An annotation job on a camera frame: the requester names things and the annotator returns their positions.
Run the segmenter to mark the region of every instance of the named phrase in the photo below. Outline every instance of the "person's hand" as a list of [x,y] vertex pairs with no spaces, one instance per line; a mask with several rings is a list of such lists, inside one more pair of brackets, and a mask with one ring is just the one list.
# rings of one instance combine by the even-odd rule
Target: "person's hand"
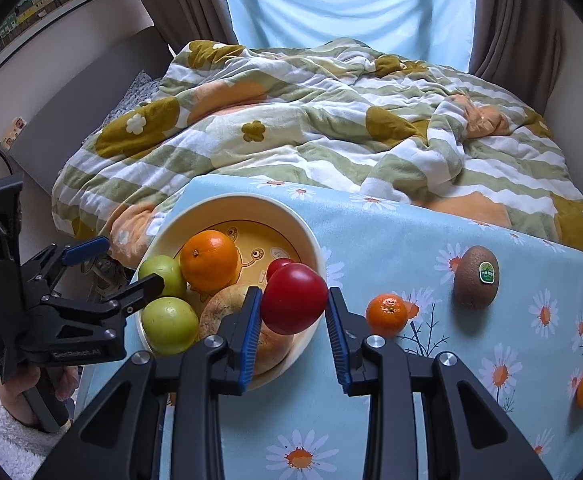
[[[31,409],[27,399],[22,394],[25,390],[33,388],[40,379],[40,369],[28,364],[20,366],[16,376],[2,384],[0,380],[0,401],[12,417],[25,426],[36,426],[38,417]],[[61,402],[73,395],[78,387],[78,367],[65,368],[58,384],[56,385],[56,399]]]

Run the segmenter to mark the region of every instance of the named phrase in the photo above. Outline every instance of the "sheer curtain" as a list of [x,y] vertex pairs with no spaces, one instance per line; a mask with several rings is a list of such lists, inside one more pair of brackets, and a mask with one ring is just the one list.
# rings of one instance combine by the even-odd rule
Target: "sheer curtain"
[[466,71],[476,0],[228,0],[240,43],[317,46],[348,36]]

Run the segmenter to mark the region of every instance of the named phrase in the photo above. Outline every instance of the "headboard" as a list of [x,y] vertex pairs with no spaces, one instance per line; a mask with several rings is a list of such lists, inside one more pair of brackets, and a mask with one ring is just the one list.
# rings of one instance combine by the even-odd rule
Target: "headboard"
[[51,194],[66,161],[123,98],[138,72],[162,77],[172,59],[155,27],[117,43],[42,107],[15,139],[9,156]]

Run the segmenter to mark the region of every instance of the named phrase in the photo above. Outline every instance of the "light blue tablecloth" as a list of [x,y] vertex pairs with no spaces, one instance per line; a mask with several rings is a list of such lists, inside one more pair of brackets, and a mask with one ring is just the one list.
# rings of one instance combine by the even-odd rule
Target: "light blue tablecloth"
[[[583,467],[583,410],[572,402],[572,385],[583,373],[583,253],[415,206],[314,187],[297,192],[299,188],[265,179],[197,177],[172,215],[227,192],[262,193],[290,206],[315,233],[327,261],[328,284],[342,288],[351,311],[363,314],[381,292],[411,296],[420,307],[414,319],[421,327],[420,342],[428,343],[431,355],[456,352],[537,448],[554,478],[573,478]],[[498,295],[484,312],[451,304],[449,261],[478,244],[493,251],[501,271]],[[426,322],[433,324],[432,313],[429,342]],[[403,334],[412,336],[409,326]],[[142,348],[134,319],[125,338],[128,355]],[[412,341],[402,343],[416,348]],[[92,370],[84,385],[87,400],[120,365]],[[323,320],[307,350],[283,376],[243,397],[221,400],[227,480],[360,480],[368,406],[366,397],[343,395]],[[169,412],[165,423],[162,480],[169,478],[172,416]],[[421,433],[422,426],[419,447],[424,451]],[[289,466],[286,456],[297,447],[311,454],[311,467]],[[419,459],[424,479],[423,453]]]

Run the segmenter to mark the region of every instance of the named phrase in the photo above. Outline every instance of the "silver screw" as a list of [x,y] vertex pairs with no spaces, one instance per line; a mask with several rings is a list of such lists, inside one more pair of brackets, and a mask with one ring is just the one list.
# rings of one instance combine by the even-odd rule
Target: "silver screw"
[[218,348],[222,345],[223,341],[224,339],[219,335],[208,335],[205,338],[205,346],[208,346],[209,348]]
[[366,341],[372,348],[382,348],[385,346],[385,338],[382,335],[370,335]]
[[151,359],[151,354],[145,350],[136,352],[131,356],[131,362],[135,365],[146,365]]
[[438,359],[440,359],[440,362],[444,366],[453,366],[458,362],[456,354],[452,354],[451,352],[443,352],[438,356]]

